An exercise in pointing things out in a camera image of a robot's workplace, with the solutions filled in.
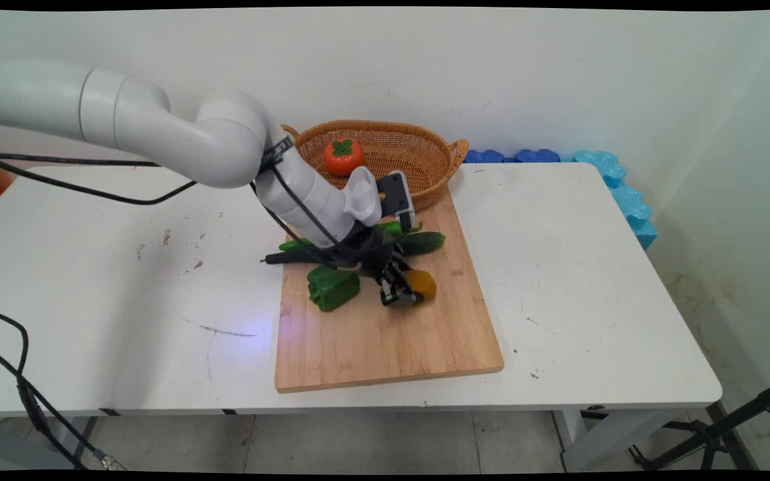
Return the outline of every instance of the toy cucumber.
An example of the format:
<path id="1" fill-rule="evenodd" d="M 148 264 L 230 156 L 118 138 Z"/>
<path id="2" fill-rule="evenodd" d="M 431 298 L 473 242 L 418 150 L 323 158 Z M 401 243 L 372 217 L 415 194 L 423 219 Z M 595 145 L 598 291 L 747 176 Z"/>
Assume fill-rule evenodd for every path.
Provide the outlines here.
<path id="1" fill-rule="evenodd" d="M 403 235 L 403 228 L 400 227 L 400 223 L 397 221 L 394 222 L 385 222 L 379 224 L 379 227 L 384 228 L 388 231 L 388 234 L 394 235 L 394 237 L 400 237 L 400 235 Z M 420 229 L 424 228 L 424 223 L 420 223 L 418 227 L 410 229 L 409 232 L 418 232 Z M 307 238 L 302 238 L 302 244 L 305 246 L 311 246 L 311 241 Z M 300 247 L 299 243 L 297 243 L 295 240 L 289 240 L 286 243 L 281 244 L 281 246 L 278 246 L 278 250 L 282 252 L 291 251 L 293 249 L 298 249 Z"/>
<path id="2" fill-rule="evenodd" d="M 404 256 L 425 255 L 444 246 L 445 236 L 441 232 L 416 232 L 400 239 Z"/>

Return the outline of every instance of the robotic arm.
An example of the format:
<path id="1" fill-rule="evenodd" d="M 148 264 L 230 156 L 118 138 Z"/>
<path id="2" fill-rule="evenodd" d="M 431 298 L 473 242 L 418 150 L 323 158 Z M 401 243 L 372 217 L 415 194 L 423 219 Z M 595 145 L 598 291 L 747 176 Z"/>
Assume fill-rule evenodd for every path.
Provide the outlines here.
<path id="1" fill-rule="evenodd" d="M 376 227 L 383 182 L 359 167 L 343 190 L 334 188 L 303 160 L 269 110 L 247 94 L 212 92 L 189 122 L 170 112 L 158 86 L 122 73 L 60 61 L 0 61 L 0 124 L 125 150 L 215 188 L 256 180 L 267 209 L 334 259 L 360 262 L 388 292 L 383 304 L 401 293 L 413 302 L 398 267 L 406 265 L 394 241 Z M 400 219 L 410 226 L 414 210 L 404 175 L 387 178 L 393 176 L 403 179 L 388 185 L 403 186 L 398 195 L 408 209 Z"/>

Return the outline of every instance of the wooden cutting board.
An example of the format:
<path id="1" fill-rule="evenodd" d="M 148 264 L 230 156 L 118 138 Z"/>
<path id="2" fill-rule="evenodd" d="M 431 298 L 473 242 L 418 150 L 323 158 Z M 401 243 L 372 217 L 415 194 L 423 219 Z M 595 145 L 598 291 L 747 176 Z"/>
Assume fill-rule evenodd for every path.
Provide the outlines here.
<path id="1" fill-rule="evenodd" d="M 446 191 L 416 214 L 423 232 L 445 234 L 442 249 L 409 258 L 413 269 L 436 279 L 433 301 L 417 307 L 385 307 L 379 286 L 361 278 L 361 292 L 331 313 L 308 299 L 313 264 L 283 266 L 281 317 L 275 359 L 280 393 L 395 383 L 504 368 L 501 348 L 462 227 Z"/>

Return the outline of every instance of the tile floor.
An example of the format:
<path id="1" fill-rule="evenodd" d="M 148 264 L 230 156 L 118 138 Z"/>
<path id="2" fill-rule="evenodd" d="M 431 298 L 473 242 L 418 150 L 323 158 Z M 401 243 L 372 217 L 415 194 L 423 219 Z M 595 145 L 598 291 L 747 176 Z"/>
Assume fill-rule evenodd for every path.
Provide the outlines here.
<path id="1" fill-rule="evenodd" d="M 709 420 L 705 410 L 679 420 Z M 588 428 L 595 421 L 587 422 Z M 0 421 L 14 436 L 48 442 L 25 418 Z M 272 414 L 98 418 L 91 441 L 128 469 L 175 472 L 468 474 L 563 472 L 551 413 Z M 660 430 L 639 449 L 652 457 L 687 438 Z M 695 453 L 669 469 L 697 469 Z M 82 457 L 101 469 L 89 453 Z M 735 469 L 727 454 L 715 469 Z M 626 453 L 594 471 L 638 471 Z"/>

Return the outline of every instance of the black label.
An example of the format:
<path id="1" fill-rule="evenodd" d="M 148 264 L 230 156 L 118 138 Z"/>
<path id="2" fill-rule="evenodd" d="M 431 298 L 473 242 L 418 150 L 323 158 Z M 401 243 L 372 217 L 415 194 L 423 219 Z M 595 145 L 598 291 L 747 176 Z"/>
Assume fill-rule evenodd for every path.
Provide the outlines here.
<path id="1" fill-rule="evenodd" d="M 273 165 L 280 164 L 280 162 L 284 160 L 284 152 L 290 150 L 291 147 L 293 147 L 293 140 L 291 140 L 288 135 L 287 137 L 284 137 L 284 140 L 281 142 L 264 150 L 263 157 L 260 158 L 260 170 L 257 171 L 257 174 L 260 175 L 263 171 L 268 170 L 268 168 L 271 168 Z"/>

